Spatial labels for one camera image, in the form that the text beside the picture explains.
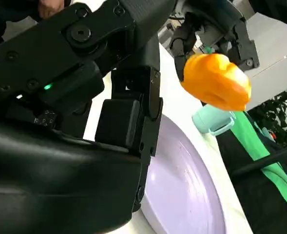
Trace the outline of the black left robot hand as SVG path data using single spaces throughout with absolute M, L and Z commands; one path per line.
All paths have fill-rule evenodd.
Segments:
M 205 54 L 220 53 L 242 71 L 259 66 L 256 45 L 249 39 L 243 14 L 229 0 L 178 0 L 175 13 L 182 16 L 170 42 L 180 81 L 197 40 Z

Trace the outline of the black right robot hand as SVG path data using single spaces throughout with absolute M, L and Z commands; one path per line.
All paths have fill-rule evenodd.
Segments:
M 173 0 L 77 2 L 0 44 L 0 234 L 103 234 L 140 208 Z

